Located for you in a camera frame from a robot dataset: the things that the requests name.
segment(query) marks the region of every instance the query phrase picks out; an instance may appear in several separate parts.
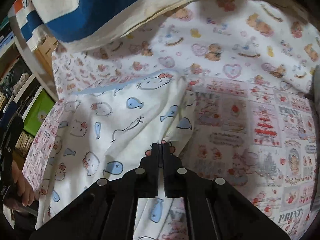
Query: blue stripe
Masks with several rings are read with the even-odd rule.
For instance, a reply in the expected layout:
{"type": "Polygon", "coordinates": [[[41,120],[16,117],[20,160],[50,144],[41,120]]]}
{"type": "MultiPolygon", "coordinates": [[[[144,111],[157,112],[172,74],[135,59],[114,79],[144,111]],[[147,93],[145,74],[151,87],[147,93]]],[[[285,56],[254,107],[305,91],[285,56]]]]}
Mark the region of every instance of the blue stripe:
{"type": "Polygon", "coordinates": [[[46,25],[56,39],[64,42],[77,41],[94,33],[136,1],[79,0],[76,10],[47,22],[46,25]]]}
{"type": "Polygon", "coordinates": [[[156,72],[153,72],[151,74],[145,75],[143,77],[136,78],[136,79],[131,79],[126,83],[121,83],[121,84],[119,84],[119,83],[112,84],[111,83],[110,85],[106,85],[104,87],[85,88],[82,91],[74,91],[74,92],[72,92],[72,94],[74,94],[74,95],[86,95],[86,94],[103,93],[103,92],[110,91],[110,90],[113,90],[113,89],[122,89],[122,88],[126,87],[129,84],[138,83],[141,80],[144,80],[144,79],[146,79],[148,77],[156,76],[156,75],[161,74],[161,73],[171,73],[171,74],[174,74],[174,75],[183,76],[183,74],[180,73],[176,69],[172,69],[172,68],[170,68],[170,69],[160,69],[160,70],[158,70],[156,72]]]}
{"type": "Polygon", "coordinates": [[[25,40],[32,37],[32,32],[35,28],[43,24],[36,10],[31,11],[27,15],[27,23],[21,27],[21,32],[25,40]]]}

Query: orange stripe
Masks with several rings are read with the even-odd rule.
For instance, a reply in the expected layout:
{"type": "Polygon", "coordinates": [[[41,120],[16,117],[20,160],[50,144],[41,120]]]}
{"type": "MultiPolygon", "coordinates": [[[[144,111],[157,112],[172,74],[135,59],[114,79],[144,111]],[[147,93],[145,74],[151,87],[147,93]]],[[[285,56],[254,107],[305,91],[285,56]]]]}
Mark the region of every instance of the orange stripe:
{"type": "Polygon", "coordinates": [[[22,9],[22,0],[16,0],[13,4],[13,7],[14,7],[15,13],[20,11],[22,9]]]}

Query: black handle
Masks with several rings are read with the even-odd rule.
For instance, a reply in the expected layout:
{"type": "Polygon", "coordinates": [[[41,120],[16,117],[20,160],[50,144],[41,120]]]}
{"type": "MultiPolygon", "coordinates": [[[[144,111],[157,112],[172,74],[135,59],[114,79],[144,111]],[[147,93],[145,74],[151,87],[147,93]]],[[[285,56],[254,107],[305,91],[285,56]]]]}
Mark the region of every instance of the black handle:
{"type": "Polygon", "coordinates": [[[34,200],[33,203],[30,206],[24,206],[22,204],[22,197],[18,195],[18,191],[17,191],[17,185],[16,184],[12,184],[10,186],[10,188],[8,189],[8,192],[5,196],[6,199],[8,198],[13,198],[14,200],[17,201],[19,209],[23,210],[25,212],[28,212],[34,216],[38,216],[38,207],[39,207],[39,201],[34,200]]]}

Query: bedsheet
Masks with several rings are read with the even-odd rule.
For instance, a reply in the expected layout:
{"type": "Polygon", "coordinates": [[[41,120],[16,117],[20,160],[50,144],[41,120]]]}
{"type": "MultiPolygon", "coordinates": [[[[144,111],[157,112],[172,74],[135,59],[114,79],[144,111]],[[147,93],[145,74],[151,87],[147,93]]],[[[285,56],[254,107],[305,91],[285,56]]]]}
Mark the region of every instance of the bedsheet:
{"type": "MultiPolygon", "coordinates": [[[[53,116],[84,88],[116,87],[160,69],[181,71],[197,96],[184,165],[205,178],[224,177],[299,239],[317,214],[310,211],[317,121],[304,94],[318,52],[316,28],[268,3],[198,0],[95,50],[70,54],[59,45],[52,54],[60,99],[53,116]]],[[[40,194],[42,164],[34,168],[32,161],[41,163],[55,147],[57,125],[47,117],[31,148],[37,157],[29,154],[24,168],[40,194]]],[[[179,200],[167,219],[157,238],[186,238],[179,200]]]]}

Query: metal screw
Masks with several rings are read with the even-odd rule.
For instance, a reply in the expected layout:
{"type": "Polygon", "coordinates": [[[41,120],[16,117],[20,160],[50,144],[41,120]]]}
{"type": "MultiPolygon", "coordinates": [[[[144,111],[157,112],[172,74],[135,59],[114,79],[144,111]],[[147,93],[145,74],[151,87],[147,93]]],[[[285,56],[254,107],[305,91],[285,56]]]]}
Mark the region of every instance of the metal screw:
{"type": "Polygon", "coordinates": [[[179,174],[186,174],[186,173],[187,173],[187,170],[186,170],[185,168],[179,168],[179,169],[177,169],[177,172],[178,172],[179,174]]]}
{"type": "Polygon", "coordinates": [[[223,185],[225,184],[225,179],[224,178],[216,178],[215,179],[215,182],[218,184],[218,185],[223,185]]]}
{"type": "Polygon", "coordinates": [[[104,185],[107,184],[107,182],[108,182],[107,179],[101,178],[101,179],[98,179],[97,184],[98,184],[99,186],[104,186],[104,185]]]}
{"type": "Polygon", "coordinates": [[[143,173],[146,172],[146,170],[144,168],[136,168],[135,172],[138,174],[138,175],[142,175],[143,173]]]}

